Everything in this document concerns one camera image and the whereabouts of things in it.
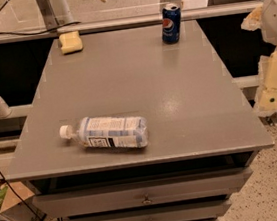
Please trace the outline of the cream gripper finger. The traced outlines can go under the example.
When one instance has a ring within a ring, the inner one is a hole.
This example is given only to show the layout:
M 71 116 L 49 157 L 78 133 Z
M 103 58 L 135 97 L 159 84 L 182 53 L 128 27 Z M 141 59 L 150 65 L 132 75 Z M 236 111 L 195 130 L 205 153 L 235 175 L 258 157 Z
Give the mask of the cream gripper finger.
M 261 27 L 262 8 L 256 7 L 243 19 L 241 28 L 247 31 L 255 31 Z
M 277 47 L 270 56 L 261 56 L 258 64 L 259 85 L 253 111 L 259 116 L 277 113 Z

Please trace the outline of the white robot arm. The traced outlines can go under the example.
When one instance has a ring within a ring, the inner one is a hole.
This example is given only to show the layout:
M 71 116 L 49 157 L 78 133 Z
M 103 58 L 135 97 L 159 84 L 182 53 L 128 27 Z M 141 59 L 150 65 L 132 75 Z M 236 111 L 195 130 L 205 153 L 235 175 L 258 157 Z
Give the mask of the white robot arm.
M 259 86 L 255 93 L 253 111 L 259 117 L 277 113 L 277 0 L 264 0 L 243 20 L 247 31 L 261 29 L 264 42 L 275 46 L 270 56 L 261 56 L 258 64 Z

